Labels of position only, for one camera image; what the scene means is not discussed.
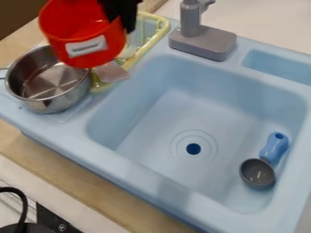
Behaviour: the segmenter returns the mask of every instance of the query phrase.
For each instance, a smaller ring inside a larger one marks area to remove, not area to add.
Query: black handle
[[[26,217],[28,212],[28,200],[25,194],[14,187],[0,187],[0,193],[14,193],[17,194],[23,201],[23,212],[21,217],[19,218],[19,221],[17,223],[16,229],[14,230],[14,233],[26,233]]]

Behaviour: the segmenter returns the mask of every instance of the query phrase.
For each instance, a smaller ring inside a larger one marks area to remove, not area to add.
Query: metal pan
[[[87,69],[77,69],[58,61],[50,45],[39,46],[18,58],[6,72],[7,91],[31,111],[60,112],[79,102],[90,90]]]

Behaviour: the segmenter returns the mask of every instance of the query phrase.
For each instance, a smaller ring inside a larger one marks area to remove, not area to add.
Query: gray faucet
[[[180,30],[185,37],[195,37],[202,32],[201,14],[216,0],[184,0],[180,4]]]
[[[180,26],[169,35],[170,47],[218,62],[226,60],[236,45],[236,35],[201,25],[201,14],[216,0],[183,0]]]

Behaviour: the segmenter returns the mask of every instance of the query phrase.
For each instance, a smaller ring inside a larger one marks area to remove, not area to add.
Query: toy sink
[[[311,56],[239,37],[221,63],[165,36],[131,79],[40,116],[0,88],[0,114],[50,147],[198,230],[294,232],[311,184]],[[290,150],[270,190],[239,176],[270,133]]]

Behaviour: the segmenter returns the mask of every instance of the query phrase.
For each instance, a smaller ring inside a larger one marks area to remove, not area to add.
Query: soap compartment
[[[311,86],[311,64],[295,59],[253,49],[246,55],[242,66]]]

